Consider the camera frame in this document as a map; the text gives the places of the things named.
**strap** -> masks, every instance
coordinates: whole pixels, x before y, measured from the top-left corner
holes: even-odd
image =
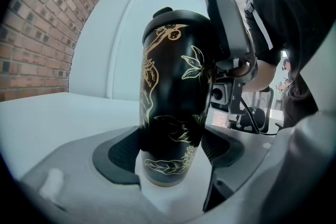
[[[254,19],[256,20],[256,23],[258,27],[260,28],[267,44],[268,44],[268,49],[271,50],[273,49],[273,44],[271,39],[269,38],[269,35],[267,33],[266,27],[264,26],[263,21],[261,20],[259,14],[257,13],[256,9],[253,6],[253,0],[247,0],[246,2],[246,9],[248,12],[252,13]]]

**black lid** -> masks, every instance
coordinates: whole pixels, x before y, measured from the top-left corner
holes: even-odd
[[[178,9],[172,10],[170,7],[165,7],[157,11],[153,15],[153,19],[147,24],[142,37],[144,43],[147,35],[154,29],[168,24],[202,24],[202,27],[213,29],[210,19],[202,14],[192,12],[190,10]]]

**black shirt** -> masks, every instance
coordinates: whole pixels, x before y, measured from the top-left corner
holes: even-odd
[[[294,126],[303,117],[317,111],[299,72],[319,48],[333,20],[325,20],[322,9],[314,0],[254,0],[254,7],[273,44],[273,49],[269,50],[253,15],[246,10],[257,58],[277,66],[281,51],[288,53],[293,85],[284,105],[284,127]]]

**gold line drawing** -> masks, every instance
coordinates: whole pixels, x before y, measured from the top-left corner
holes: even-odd
[[[165,37],[168,37],[169,40],[178,40],[181,37],[179,28],[185,26],[187,25],[171,24],[156,29],[157,37],[144,51],[140,95],[140,124],[144,128],[149,127],[149,115],[154,106],[152,92],[159,82],[159,72],[154,65],[155,61],[148,59],[148,54],[156,48]]]
[[[188,146],[187,152],[181,159],[173,159],[171,161],[152,161],[151,159],[145,159],[144,163],[150,169],[162,173],[164,175],[180,175],[188,171],[196,154],[197,147]]]
[[[206,117],[207,117],[207,113],[206,110],[204,110],[199,116],[198,115],[193,115],[196,123],[201,126],[204,127],[205,125],[205,121],[206,121]]]
[[[201,79],[205,79],[207,84],[211,82],[212,69],[209,65],[204,64],[204,55],[201,50],[194,45],[191,45],[191,48],[194,51],[195,57],[190,57],[186,55],[181,56],[181,58],[184,59],[188,63],[188,65],[192,67],[184,72],[184,74],[182,75],[182,79],[184,80],[198,78],[202,87]]]
[[[169,115],[156,116],[154,118],[161,123],[162,130],[166,132],[171,140],[186,143],[193,141],[185,121],[179,121]]]

